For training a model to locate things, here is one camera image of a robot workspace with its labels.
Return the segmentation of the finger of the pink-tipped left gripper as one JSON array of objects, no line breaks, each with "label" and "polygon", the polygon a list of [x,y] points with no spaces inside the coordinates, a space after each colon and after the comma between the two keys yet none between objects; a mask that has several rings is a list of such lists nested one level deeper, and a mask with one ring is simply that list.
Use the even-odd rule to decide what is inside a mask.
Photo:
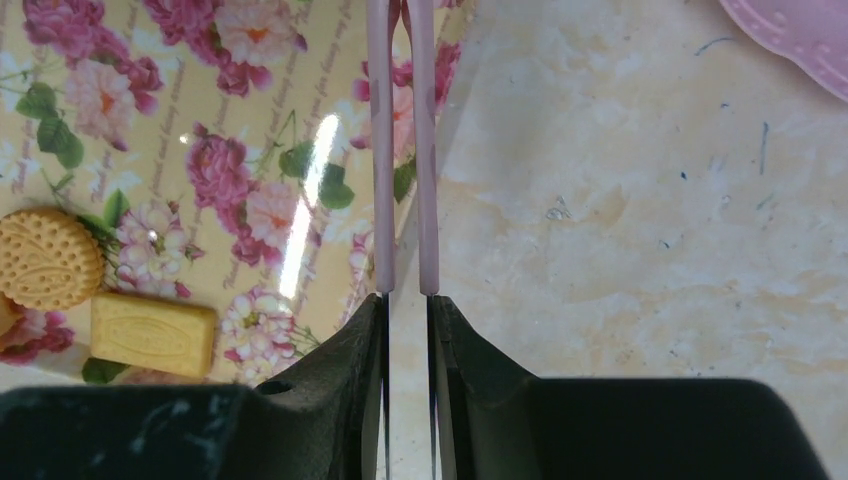
[{"label": "finger of the pink-tipped left gripper", "polygon": [[395,288],[391,39],[399,1],[367,4],[376,293],[333,337],[262,384],[280,410],[272,441],[295,479],[373,479],[390,445],[390,294]]}]

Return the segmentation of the floral serving tray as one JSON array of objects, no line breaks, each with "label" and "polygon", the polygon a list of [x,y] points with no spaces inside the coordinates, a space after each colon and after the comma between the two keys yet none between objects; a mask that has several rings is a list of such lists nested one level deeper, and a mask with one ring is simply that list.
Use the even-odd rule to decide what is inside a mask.
[{"label": "floral serving tray", "polygon": [[363,1],[5,1],[1,210],[216,310],[202,381],[256,385],[373,287],[369,101]]}]

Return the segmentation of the small brown cookie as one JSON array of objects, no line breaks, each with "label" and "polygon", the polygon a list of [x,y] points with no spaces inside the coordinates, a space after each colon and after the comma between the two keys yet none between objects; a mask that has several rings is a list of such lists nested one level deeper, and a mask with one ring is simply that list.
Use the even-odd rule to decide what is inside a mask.
[{"label": "small brown cookie", "polygon": [[23,317],[24,309],[5,295],[1,295],[0,336],[5,335]]}]

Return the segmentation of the yellow square biscuit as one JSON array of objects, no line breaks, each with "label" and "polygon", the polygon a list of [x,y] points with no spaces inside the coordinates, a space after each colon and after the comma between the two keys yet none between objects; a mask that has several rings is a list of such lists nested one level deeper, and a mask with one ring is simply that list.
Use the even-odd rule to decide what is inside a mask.
[{"label": "yellow square biscuit", "polygon": [[90,312],[95,358],[193,378],[211,369],[213,309],[104,292],[91,299]]}]

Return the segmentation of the pink three-tier cake stand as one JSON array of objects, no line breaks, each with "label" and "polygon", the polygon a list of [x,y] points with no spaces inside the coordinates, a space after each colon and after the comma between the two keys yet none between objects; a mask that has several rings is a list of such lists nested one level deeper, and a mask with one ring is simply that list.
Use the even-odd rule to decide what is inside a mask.
[{"label": "pink three-tier cake stand", "polygon": [[847,100],[846,1],[720,0],[719,4],[754,42]]}]

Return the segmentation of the round orange cookie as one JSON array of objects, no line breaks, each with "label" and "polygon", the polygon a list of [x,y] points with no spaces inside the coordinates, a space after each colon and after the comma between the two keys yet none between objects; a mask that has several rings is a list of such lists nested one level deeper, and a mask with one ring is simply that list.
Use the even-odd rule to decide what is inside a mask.
[{"label": "round orange cookie", "polygon": [[104,274],[97,240],[74,217],[36,208],[1,219],[1,292],[14,303],[67,310],[91,298]]}]

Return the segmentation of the pink-tipped right gripper finger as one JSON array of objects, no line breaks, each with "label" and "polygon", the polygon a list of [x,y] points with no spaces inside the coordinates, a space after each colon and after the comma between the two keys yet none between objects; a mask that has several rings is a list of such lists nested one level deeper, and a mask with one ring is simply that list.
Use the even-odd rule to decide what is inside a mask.
[{"label": "pink-tipped right gripper finger", "polygon": [[436,479],[534,479],[526,407],[533,375],[440,294],[433,4],[406,1],[413,63],[419,286],[426,298],[432,473]]}]

